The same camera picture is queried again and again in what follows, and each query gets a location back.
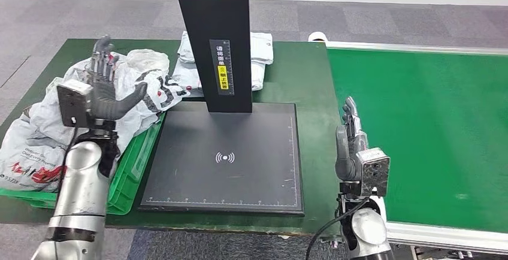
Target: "white plastic bag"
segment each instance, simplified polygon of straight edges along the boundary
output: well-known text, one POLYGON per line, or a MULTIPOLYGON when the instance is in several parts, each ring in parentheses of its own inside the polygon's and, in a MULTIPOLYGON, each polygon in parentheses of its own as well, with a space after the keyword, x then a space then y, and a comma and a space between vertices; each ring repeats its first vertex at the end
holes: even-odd
MULTIPOLYGON (((133 50, 127 56, 119 56, 114 79, 117 99, 133 92, 137 83, 148 84, 144 99, 117 121, 117 145, 123 153, 133 136, 158 120, 158 112, 175 106, 188 93, 168 76, 167 55, 153 50, 133 50)), ((90 59, 80 61, 69 68, 64 78, 55 78, 46 88, 44 99, 11 124, 0 148, 0 188, 56 189, 73 132, 62 123, 56 86, 69 79, 84 81, 89 64, 90 59)), ((78 135, 86 131, 80 128, 78 135)))

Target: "warning label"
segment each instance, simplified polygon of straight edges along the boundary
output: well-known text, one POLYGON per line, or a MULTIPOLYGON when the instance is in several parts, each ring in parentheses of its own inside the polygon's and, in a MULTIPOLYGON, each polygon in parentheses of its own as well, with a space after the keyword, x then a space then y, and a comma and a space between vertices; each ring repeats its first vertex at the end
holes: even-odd
POLYGON ((219 72, 219 84, 220 89, 222 90, 228 90, 229 89, 229 83, 228 83, 228 74, 227 69, 225 65, 218 65, 217 71, 219 72))
POLYGON ((213 66, 217 68, 217 90, 219 95, 235 95, 231 46, 229 40, 210 40, 213 66))

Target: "table edge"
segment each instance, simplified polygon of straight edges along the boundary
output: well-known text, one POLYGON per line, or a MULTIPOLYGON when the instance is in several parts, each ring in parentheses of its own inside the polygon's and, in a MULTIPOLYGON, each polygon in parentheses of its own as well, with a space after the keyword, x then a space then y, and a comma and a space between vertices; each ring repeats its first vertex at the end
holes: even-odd
POLYGON ((467 55, 508 55, 508 49, 494 49, 481 47, 414 46, 411 44, 350 43, 343 41, 326 41, 325 44, 328 49, 366 49, 366 50, 390 50, 402 52, 439 52, 439 53, 458 53, 467 55))
POLYGON ((388 222, 391 243, 508 255, 508 234, 411 223, 388 222))

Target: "green plastic crate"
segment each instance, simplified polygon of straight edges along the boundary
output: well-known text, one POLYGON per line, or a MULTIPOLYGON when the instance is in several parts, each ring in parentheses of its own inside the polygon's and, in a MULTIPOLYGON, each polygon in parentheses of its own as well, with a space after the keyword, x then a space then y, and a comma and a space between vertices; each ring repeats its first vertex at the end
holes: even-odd
MULTIPOLYGON (((125 215, 131 211, 144 169, 161 130, 165 113, 147 131, 134 137, 124 151, 108 195, 107 214, 125 215)), ((0 195, 22 199, 31 206, 54 208, 56 193, 37 191, 11 191, 0 189, 0 195)))

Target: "black cable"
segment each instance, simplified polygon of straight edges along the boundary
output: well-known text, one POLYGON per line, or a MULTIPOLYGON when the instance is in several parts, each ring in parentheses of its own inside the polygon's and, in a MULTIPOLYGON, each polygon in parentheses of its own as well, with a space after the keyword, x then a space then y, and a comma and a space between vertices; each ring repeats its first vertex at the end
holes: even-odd
POLYGON ((72 146, 74 145, 74 142, 76 140, 76 136, 78 134, 78 127, 74 127, 74 132, 72 133, 71 142, 67 146, 67 149, 65 149, 65 154, 63 155, 63 163, 62 163, 62 169, 60 170, 60 179, 58 180, 58 188, 56 191, 56 202, 58 202, 58 198, 60 197, 60 190, 62 190, 62 183, 64 182, 65 177, 65 169, 66 169, 66 159, 67 154, 71 150, 72 146))
POLYGON ((339 216, 335 219, 328 221, 328 223, 324 224, 323 227, 319 228, 319 230, 314 234, 314 236, 312 237, 312 239, 309 242, 309 245, 307 246, 307 252, 305 253, 305 260, 309 260, 310 251, 312 249, 312 246, 314 245, 316 240, 319 238, 321 233, 325 232, 325 230, 328 229, 333 224, 341 221, 342 219, 344 219, 344 218, 350 216, 351 214, 353 214, 354 212, 356 212, 358 209, 362 208, 362 206, 365 205, 365 203, 367 203, 368 200, 369 200, 369 197, 365 197, 365 199, 363 199, 362 202, 360 202, 356 206, 354 206, 353 209, 349 210, 348 212, 345 212, 344 214, 342 214, 341 216, 339 216))
POLYGON ((337 195, 337 208, 335 208, 335 211, 334 211, 334 217, 337 218, 338 217, 338 212, 340 210, 340 194, 337 195))

